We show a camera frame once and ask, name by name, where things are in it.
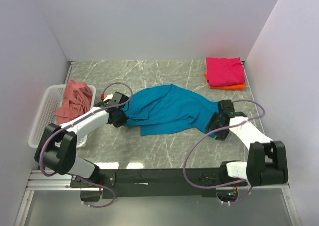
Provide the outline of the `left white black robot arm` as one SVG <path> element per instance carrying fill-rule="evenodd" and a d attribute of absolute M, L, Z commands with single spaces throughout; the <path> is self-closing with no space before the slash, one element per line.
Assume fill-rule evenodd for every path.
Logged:
<path fill-rule="evenodd" d="M 103 125 L 123 126 L 128 120 L 123 107 L 129 100 L 130 97 L 115 92 L 110 99 L 95 104 L 87 113 L 70 122 L 47 125 L 34 156 L 40 168 L 48 167 L 60 175 L 81 177 L 88 187 L 100 184 L 103 181 L 100 168 L 76 156 L 78 143 Z"/>

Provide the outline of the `blue t shirt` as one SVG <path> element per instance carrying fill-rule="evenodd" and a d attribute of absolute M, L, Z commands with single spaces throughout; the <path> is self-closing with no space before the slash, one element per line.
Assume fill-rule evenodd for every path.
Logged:
<path fill-rule="evenodd" d="M 124 107 L 125 126 L 140 127 L 140 135 L 174 134 L 196 128 L 205 133 L 218 103 L 176 85 L 161 85 L 135 93 Z"/>

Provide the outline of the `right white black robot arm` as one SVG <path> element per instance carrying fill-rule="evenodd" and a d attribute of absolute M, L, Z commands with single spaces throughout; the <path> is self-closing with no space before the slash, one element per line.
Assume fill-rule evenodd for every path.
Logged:
<path fill-rule="evenodd" d="M 215 139 L 224 141 L 230 132 L 248 149 L 246 162 L 226 161 L 220 166 L 219 181 L 226 186 L 236 178 L 253 186 L 284 184 L 288 181 L 286 148 L 281 141 L 273 141 L 259 131 L 245 113 L 236 111 L 231 100 L 218 103 L 219 112 L 209 120 L 206 132 L 215 131 Z"/>

